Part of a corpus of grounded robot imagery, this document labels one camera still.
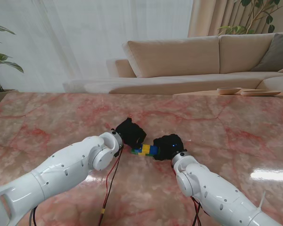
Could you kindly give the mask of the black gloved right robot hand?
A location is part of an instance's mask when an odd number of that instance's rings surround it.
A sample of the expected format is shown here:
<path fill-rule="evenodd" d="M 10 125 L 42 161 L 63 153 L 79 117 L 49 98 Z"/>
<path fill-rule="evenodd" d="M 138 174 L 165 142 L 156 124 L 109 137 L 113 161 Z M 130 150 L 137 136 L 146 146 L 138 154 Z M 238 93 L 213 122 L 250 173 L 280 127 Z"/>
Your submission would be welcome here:
<path fill-rule="evenodd" d="M 153 140 L 154 146 L 158 148 L 158 153 L 154 159 L 158 161 L 172 160 L 178 153 L 186 152 L 183 142 L 177 134 L 164 135 Z"/>

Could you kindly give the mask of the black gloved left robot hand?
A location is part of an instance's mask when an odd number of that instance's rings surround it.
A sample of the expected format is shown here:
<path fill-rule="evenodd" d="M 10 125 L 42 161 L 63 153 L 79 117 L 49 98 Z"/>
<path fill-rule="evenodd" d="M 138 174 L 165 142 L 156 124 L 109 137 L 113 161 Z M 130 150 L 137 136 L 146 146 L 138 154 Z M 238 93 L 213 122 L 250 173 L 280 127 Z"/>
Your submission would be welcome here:
<path fill-rule="evenodd" d="M 127 118 L 115 129 L 120 135 L 124 144 L 132 149 L 139 149 L 146 138 L 146 132 L 136 123 L 132 122 L 131 118 Z"/>

